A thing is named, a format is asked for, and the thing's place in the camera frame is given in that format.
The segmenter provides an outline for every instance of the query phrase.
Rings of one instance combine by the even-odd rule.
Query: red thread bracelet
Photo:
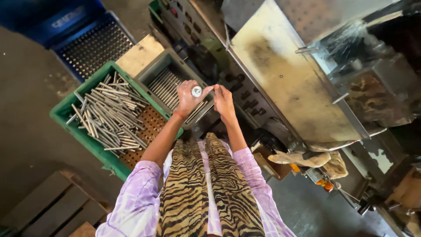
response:
[[[180,113],[180,112],[177,112],[177,111],[174,111],[173,112],[173,115],[178,115],[178,116],[180,116],[180,118],[182,119],[182,120],[186,120],[186,118]]]

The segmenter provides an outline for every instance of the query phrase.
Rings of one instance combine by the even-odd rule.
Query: metal tray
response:
[[[150,86],[154,84],[155,79],[165,69],[169,69],[175,77],[180,80],[180,82],[186,80],[196,80],[202,89],[208,86],[184,63],[184,61],[173,49],[168,48],[164,50],[134,78],[134,81],[137,82],[139,86],[146,91],[147,94],[168,114],[173,114],[172,109],[175,109],[176,107],[168,106],[168,104],[164,103],[150,88]],[[190,118],[189,116],[189,118],[183,123],[181,126],[183,129],[190,129],[213,107],[214,95],[214,92],[211,92],[205,97],[203,100],[205,104],[190,114],[192,117]]]

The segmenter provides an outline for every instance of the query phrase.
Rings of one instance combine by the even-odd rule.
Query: tiger print scarf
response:
[[[264,236],[256,199],[237,164],[215,134],[206,135],[210,179],[223,236]],[[208,189],[196,141],[177,140],[160,195],[156,236],[206,236]]]

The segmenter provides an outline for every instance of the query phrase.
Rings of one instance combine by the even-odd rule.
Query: perforated crate bottom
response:
[[[137,136],[148,145],[155,140],[156,136],[158,136],[159,132],[167,123],[167,120],[151,105],[144,108],[144,111],[139,115],[139,119],[143,120],[145,130],[140,131]],[[120,160],[129,169],[133,170],[144,152],[144,149],[141,151],[127,151],[125,155],[120,155]]]

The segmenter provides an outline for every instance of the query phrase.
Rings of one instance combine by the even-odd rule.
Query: orange component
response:
[[[320,179],[319,181],[317,181],[317,183],[316,183],[317,185],[320,185],[320,186],[322,186],[322,187],[324,187],[325,186],[325,184],[326,184],[326,180],[324,180],[324,179]]]
[[[291,168],[294,172],[300,172],[301,171],[300,168],[298,168],[298,166],[296,164],[290,164],[290,166],[291,166]]]
[[[327,182],[324,188],[326,192],[330,193],[333,190],[333,184],[331,182]]]

